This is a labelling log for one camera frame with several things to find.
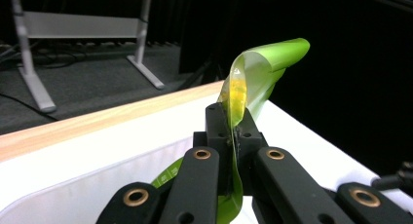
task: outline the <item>translucent green plastic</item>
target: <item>translucent green plastic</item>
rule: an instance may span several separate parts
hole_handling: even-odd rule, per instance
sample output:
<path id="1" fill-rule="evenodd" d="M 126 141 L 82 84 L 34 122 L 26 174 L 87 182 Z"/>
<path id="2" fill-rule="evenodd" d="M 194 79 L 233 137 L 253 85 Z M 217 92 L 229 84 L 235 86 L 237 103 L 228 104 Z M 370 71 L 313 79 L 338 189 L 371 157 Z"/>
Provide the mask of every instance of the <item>translucent green plastic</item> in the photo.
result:
<path id="1" fill-rule="evenodd" d="M 259 116 L 264 102 L 285 69 L 299 61 L 310 49 L 307 40 L 298 38 L 260 46 L 242 52 L 233 62 L 217 102 L 222 102 L 227 112 L 228 126 L 232 135 L 233 193 L 218 197 L 217 223 L 227 224 L 234 220 L 243 206 L 243 184 L 237 169 L 234 146 L 234 130 L 243 119 L 247 108 L 254 120 Z M 182 159 L 164 170 L 154 181 L 160 187 L 175 177 Z"/>

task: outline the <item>gray metal frame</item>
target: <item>gray metal frame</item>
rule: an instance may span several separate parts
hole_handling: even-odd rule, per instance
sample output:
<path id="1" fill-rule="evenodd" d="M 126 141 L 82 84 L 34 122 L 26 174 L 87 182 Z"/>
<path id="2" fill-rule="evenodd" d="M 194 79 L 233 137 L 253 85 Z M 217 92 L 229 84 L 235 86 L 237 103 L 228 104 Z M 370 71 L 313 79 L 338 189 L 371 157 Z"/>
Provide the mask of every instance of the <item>gray metal frame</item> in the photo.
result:
<path id="1" fill-rule="evenodd" d="M 19 37 L 22 67 L 19 72 L 28 86 L 40 111 L 56 110 L 45 86 L 38 77 L 29 46 L 29 38 L 131 38 L 136 37 L 134 56 L 127 59 L 157 89 L 165 85 L 142 64 L 151 0 L 143 0 L 141 19 L 77 16 L 25 12 L 20 0 L 12 0 L 16 32 Z"/>

